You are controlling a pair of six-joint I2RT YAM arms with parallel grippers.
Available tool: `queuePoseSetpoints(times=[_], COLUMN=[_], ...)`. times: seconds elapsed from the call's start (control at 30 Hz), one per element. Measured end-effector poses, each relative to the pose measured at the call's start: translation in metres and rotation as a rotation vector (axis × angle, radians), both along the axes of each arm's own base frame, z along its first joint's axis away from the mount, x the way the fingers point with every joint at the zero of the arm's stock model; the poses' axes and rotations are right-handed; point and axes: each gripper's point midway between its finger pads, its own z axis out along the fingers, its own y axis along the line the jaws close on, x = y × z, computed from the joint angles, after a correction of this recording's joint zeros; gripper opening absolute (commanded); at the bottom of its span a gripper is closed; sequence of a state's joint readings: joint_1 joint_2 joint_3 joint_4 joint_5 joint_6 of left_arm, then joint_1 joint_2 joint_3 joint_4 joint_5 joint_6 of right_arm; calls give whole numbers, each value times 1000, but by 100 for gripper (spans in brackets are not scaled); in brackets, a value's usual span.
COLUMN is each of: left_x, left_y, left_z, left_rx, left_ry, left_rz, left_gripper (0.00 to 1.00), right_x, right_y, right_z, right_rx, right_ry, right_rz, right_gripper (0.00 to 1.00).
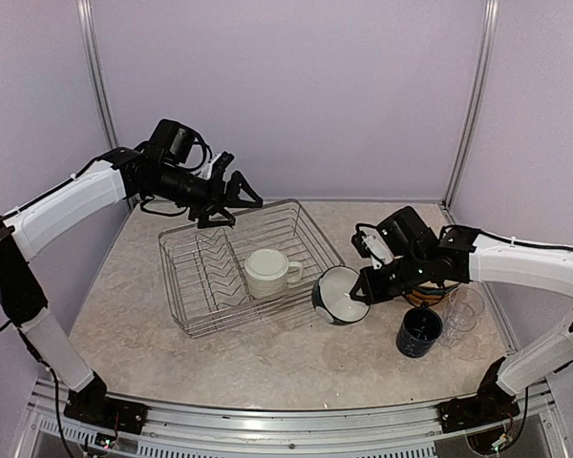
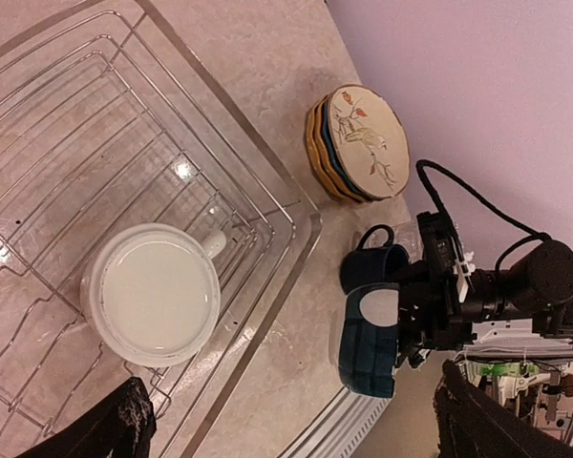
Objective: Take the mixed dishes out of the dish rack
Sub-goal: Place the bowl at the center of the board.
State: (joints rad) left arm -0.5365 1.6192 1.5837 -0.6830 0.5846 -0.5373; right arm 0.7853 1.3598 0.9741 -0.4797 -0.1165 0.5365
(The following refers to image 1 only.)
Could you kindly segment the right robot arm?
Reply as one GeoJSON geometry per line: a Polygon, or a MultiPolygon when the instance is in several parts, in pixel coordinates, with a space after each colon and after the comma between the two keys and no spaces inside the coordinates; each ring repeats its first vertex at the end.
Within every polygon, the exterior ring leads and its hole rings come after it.
{"type": "MultiPolygon", "coordinates": [[[[367,305],[391,301],[432,282],[498,283],[573,301],[573,245],[535,242],[449,224],[435,232],[411,206],[376,224],[358,222],[351,243],[371,266],[350,291],[367,305]]],[[[472,418],[492,422],[537,380],[573,363],[573,308],[517,353],[493,363],[469,404],[472,418]]]]}

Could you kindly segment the blue dotted plate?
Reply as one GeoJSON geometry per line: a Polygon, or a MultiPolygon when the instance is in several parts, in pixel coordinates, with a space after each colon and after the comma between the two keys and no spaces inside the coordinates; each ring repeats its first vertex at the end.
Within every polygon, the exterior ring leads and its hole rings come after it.
{"type": "Polygon", "coordinates": [[[460,287],[459,282],[444,282],[442,285],[426,282],[413,288],[413,293],[419,296],[446,296],[460,287]]]}

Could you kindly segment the blue white bowl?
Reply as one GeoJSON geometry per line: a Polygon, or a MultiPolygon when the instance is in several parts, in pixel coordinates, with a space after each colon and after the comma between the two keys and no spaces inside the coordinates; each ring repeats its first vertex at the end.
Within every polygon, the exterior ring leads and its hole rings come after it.
{"type": "Polygon", "coordinates": [[[347,266],[333,266],[314,283],[311,299],[314,311],[332,325],[349,325],[362,321],[370,307],[350,297],[359,275],[347,266]]]}

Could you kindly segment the clear drinking glass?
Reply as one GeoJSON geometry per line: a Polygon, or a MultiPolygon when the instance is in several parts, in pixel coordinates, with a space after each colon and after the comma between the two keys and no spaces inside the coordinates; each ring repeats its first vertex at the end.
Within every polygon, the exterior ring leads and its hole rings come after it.
{"type": "Polygon", "coordinates": [[[475,310],[465,302],[449,303],[442,314],[443,330],[438,343],[451,348],[477,325],[475,310]]]}
{"type": "Polygon", "coordinates": [[[461,323],[472,323],[485,311],[485,299],[474,288],[460,286],[448,299],[446,317],[461,323]]]}

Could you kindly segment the dark blue mug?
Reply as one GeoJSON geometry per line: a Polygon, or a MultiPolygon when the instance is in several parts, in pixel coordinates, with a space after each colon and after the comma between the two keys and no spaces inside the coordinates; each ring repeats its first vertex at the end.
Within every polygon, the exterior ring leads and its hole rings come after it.
{"type": "Polygon", "coordinates": [[[431,308],[411,308],[402,320],[395,343],[401,354],[409,358],[425,356],[443,332],[443,321],[431,308]]]}

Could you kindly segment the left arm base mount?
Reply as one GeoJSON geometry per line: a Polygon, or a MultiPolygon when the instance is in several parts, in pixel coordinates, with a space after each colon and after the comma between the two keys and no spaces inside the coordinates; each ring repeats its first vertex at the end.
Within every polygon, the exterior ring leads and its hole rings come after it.
{"type": "Polygon", "coordinates": [[[70,401],[64,414],[83,424],[140,435],[148,410],[149,407],[141,403],[107,397],[98,406],[77,405],[70,401]]]}

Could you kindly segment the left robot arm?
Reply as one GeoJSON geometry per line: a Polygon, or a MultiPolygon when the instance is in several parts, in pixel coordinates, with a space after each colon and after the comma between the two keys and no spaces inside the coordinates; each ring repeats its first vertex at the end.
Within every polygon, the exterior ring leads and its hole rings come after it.
{"type": "Polygon", "coordinates": [[[211,149],[194,129],[163,119],[150,138],[91,159],[33,200],[0,215],[0,305],[38,362],[69,389],[74,416],[97,425],[114,416],[104,381],[88,366],[50,311],[30,268],[47,246],[97,212],[138,197],[163,198],[198,227],[234,226],[234,209],[260,208],[263,199],[244,175],[224,173],[234,156],[211,149]]]}

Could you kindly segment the white ribbed mug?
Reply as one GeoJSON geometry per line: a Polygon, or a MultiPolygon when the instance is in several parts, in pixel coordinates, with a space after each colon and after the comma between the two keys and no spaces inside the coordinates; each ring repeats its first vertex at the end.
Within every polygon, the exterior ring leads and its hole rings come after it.
{"type": "Polygon", "coordinates": [[[244,261],[248,290],[257,300],[286,292],[303,278],[303,274],[301,262],[290,260],[285,253],[275,249],[258,249],[244,261]]]}

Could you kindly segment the yellow dotted plate front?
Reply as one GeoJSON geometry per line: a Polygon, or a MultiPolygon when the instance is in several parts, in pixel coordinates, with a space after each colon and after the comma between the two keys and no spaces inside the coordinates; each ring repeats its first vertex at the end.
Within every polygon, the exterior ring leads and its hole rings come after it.
{"type": "Polygon", "coordinates": [[[432,307],[441,303],[443,301],[443,296],[414,291],[409,294],[405,294],[403,299],[414,307],[432,307]]]}

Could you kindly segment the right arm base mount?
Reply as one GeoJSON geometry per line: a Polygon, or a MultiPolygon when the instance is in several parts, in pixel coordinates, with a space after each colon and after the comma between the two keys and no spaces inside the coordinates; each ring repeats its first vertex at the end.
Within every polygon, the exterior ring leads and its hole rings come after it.
{"type": "Polygon", "coordinates": [[[478,396],[454,398],[439,403],[436,410],[443,433],[483,427],[520,414],[520,407],[515,401],[498,402],[478,396]]]}

